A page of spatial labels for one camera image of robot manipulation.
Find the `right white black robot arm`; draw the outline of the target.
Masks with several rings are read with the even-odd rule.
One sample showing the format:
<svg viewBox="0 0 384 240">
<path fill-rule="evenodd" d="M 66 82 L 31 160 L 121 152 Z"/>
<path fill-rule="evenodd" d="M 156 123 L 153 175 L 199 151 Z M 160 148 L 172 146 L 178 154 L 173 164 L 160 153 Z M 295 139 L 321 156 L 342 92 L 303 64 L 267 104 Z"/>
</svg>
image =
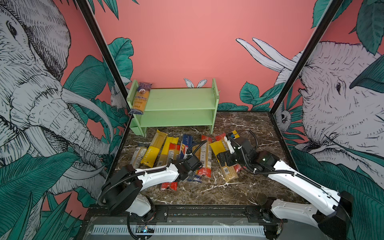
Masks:
<svg viewBox="0 0 384 240">
<path fill-rule="evenodd" d="M 226 151 L 217 153 L 222 167 L 240 165 L 254 176 L 264 176 L 289 188 L 308 201 L 307 204 L 269 198 L 258 217 L 267 223 L 293 220 L 318 228 L 333 240 L 345 240 L 353 228 L 354 197 L 346 192 L 326 188 L 291 168 L 268 151 L 257 151 L 257 145 L 235 132 L 224 135 Z"/>
</svg>

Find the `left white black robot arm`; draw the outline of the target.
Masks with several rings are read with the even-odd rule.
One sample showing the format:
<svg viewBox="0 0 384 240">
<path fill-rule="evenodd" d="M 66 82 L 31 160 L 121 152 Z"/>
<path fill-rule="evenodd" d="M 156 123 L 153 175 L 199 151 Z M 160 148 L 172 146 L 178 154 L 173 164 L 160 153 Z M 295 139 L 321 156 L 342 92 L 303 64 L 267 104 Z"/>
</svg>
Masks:
<svg viewBox="0 0 384 240">
<path fill-rule="evenodd" d="M 126 165 L 102 186 L 98 205 L 107 206 L 112 216 L 129 212 L 137 215 L 141 221 L 149 222 L 155 217 L 156 208 L 141 192 L 163 183 L 184 181 L 202 166 L 195 155 L 171 160 L 166 166 L 151 169 L 135 169 L 132 165 Z"/>
</svg>

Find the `dark blue pasta box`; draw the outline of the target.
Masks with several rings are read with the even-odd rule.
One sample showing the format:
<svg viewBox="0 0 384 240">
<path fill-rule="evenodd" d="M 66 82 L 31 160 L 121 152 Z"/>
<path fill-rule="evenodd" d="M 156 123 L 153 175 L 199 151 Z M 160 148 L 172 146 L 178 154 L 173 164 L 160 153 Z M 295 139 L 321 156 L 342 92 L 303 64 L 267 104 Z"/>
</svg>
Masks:
<svg viewBox="0 0 384 240">
<path fill-rule="evenodd" d="M 179 155 L 180 160 L 186 157 L 187 151 L 192 144 L 193 144 L 193 136 L 188 134 L 183 134 L 181 145 L 180 145 L 180 155 Z"/>
</svg>

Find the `blue yellow spaghetti bag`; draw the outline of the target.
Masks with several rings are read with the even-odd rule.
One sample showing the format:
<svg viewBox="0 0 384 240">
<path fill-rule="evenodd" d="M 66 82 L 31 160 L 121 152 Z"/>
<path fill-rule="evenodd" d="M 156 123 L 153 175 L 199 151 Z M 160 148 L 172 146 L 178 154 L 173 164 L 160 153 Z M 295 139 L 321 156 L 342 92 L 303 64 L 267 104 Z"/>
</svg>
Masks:
<svg viewBox="0 0 384 240">
<path fill-rule="evenodd" d="M 134 96 L 134 101 L 130 110 L 130 114 L 135 114 L 135 115 L 144 114 L 151 88 L 152 88 L 152 83 L 142 83 L 142 82 L 139 83 L 139 86 Z"/>
</svg>

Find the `blue-end yellow spaghetti bag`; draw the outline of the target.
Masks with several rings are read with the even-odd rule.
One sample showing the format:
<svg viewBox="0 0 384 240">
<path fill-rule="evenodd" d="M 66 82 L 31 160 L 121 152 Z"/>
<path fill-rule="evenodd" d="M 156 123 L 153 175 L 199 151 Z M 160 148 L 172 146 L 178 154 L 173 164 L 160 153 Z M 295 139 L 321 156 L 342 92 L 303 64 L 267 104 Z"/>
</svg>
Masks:
<svg viewBox="0 0 384 240">
<path fill-rule="evenodd" d="M 194 155 L 200 160 L 200 152 L 201 152 L 201 150 L 200 150 L 200 149 L 197 150 L 197 148 L 198 148 L 198 145 L 193 146 L 193 147 L 192 147 L 192 150 L 191 150 L 191 153 L 195 153 Z M 202 177 L 199 176 L 199 175 L 197 174 L 197 171 L 196 171 L 194 175 L 189 176 L 189 178 L 187 179 L 187 181 L 188 181 L 188 182 L 197 182 L 197 183 L 201 183 L 201 182 L 202 182 Z"/>
</svg>

